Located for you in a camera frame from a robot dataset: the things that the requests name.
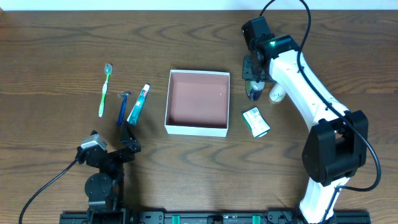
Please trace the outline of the blue disposable razor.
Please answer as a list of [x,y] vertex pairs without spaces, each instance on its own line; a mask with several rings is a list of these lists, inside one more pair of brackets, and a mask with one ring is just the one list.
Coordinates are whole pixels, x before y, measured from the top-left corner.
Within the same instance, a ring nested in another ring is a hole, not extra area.
[[131,94],[130,92],[124,92],[124,93],[118,94],[118,97],[123,98],[123,101],[122,101],[122,103],[121,103],[121,109],[120,109],[120,111],[119,111],[117,126],[121,126],[122,123],[123,123],[124,112],[125,112],[126,104],[127,104],[127,97],[128,97],[130,94]]

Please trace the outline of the clear spray bottle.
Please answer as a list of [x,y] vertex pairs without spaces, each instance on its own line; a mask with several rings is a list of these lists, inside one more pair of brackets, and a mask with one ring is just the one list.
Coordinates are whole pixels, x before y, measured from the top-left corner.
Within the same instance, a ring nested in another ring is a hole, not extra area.
[[257,101],[265,87],[264,82],[246,81],[246,94],[250,101]]

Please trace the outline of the white leaf-print shampoo tube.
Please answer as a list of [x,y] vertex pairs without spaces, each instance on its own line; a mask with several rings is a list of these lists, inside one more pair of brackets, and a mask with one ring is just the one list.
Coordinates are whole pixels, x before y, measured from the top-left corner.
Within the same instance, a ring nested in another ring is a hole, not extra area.
[[287,92],[283,89],[283,87],[276,83],[269,92],[269,101],[272,104],[280,103],[286,96]]

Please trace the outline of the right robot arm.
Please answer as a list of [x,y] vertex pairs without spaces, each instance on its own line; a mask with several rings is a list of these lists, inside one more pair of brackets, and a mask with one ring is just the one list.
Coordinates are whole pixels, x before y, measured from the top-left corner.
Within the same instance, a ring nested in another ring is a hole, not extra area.
[[244,58],[243,78],[275,82],[275,93],[290,97],[309,130],[302,151],[309,176],[299,205],[303,221],[330,220],[340,190],[366,163],[368,119],[332,96],[307,67],[291,36],[245,32],[244,38],[251,55]]

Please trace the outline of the green white toothpaste tube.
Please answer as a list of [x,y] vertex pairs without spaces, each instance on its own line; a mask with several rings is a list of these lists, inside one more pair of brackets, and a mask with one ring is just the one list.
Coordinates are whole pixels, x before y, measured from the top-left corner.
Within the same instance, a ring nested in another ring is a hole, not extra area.
[[147,98],[149,90],[150,90],[150,85],[145,84],[141,90],[140,95],[138,96],[138,98],[136,100],[136,103],[134,104],[134,107],[133,107],[130,115],[127,118],[127,122],[129,124],[131,124],[133,126],[137,125],[138,119],[139,119],[141,111],[144,107],[144,103]]

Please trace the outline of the white box with pink inside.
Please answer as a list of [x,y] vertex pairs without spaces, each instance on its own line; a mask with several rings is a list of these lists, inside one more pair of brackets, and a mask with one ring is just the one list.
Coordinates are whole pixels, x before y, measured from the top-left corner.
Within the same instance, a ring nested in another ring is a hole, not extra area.
[[225,138],[229,84],[228,72],[171,70],[164,121],[167,133]]

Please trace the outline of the green white toothbrush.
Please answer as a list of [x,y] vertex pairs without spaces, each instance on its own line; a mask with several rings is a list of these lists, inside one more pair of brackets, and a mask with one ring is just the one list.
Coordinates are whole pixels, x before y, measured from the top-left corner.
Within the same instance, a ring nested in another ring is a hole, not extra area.
[[102,95],[101,95],[101,102],[99,104],[99,110],[98,110],[98,116],[102,117],[104,113],[104,104],[106,100],[106,94],[108,90],[108,83],[109,83],[109,78],[113,73],[113,65],[111,63],[107,63],[104,67],[104,73],[106,75],[105,82],[103,84],[102,88]]

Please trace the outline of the green white soap packet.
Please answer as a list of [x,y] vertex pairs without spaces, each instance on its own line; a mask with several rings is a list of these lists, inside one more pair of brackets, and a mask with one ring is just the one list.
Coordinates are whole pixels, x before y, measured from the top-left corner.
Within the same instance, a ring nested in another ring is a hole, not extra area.
[[262,117],[258,107],[254,107],[244,112],[243,119],[251,130],[254,138],[262,137],[271,130],[271,127]]

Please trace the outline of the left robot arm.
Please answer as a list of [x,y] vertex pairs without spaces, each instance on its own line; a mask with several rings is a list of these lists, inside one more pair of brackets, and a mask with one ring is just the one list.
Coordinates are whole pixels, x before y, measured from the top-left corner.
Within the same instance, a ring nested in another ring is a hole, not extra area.
[[99,169],[85,184],[87,223],[131,223],[133,220],[130,209],[124,206],[123,164],[135,159],[141,145],[126,121],[121,130],[121,144],[124,145],[122,149],[108,152],[105,140],[92,131],[77,147],[77,162]]

